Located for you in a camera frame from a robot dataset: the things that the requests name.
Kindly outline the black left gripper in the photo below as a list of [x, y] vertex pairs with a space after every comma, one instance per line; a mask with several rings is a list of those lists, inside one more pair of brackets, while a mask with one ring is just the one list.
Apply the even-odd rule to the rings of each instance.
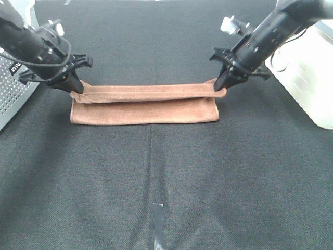
[[93, 59], [87, 54], [68, 54], [59, 64], [36, 64], [21, 72], [19, 82], [45, 83], [52, 89], [82, 94], [84, 86], [76, 73], [78, 68], [93, 66]]

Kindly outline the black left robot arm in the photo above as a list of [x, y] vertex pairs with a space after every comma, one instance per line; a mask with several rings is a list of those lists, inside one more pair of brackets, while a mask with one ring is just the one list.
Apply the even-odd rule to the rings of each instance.
[[54, 20], [35, 29], [24, 22], [10, 1], [1, 1], [1, 48], [6, 59], [27, 68], [19, 81], [83, 93], [76, 69], [91, 67], [93, 60], [86, 54], [72, 53], [71, 43], [56, 29], [59, 25], [60, 20]]

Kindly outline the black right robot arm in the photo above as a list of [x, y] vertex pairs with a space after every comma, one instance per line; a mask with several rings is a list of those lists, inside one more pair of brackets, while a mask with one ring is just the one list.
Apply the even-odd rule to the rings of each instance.
[[241, 39], [231, 49], [215, 48], [211, 60], [221, 62], [222, 67], [214, 89], [244, 83], [250, 76], [268, 79], [271, 73], [262, 64], [293, 35], [327, 19], [332, 19], [332, 1], [277, 1], [256, 28], [233, 16], [225, 17], [221, 31]]

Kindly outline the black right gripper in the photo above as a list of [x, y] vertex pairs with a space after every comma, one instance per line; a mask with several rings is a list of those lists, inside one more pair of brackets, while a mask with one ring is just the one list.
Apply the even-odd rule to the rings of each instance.
[[[222, 63], [220, 74], [214, 83], [214, 90], [219, 91], [244, 83], [247, 81], [247, 76], [259, 76], [267, 80], [271, 73], [265, 70], [262, 64], [270, 54], [271, 52], [267, 53], [260, 48], [251, 36], [244, 36], [232, 49], [214, 48], [210, 60]], [[247, 76], [230, 73], [231, 66], [235, 68], [236, 73]]]

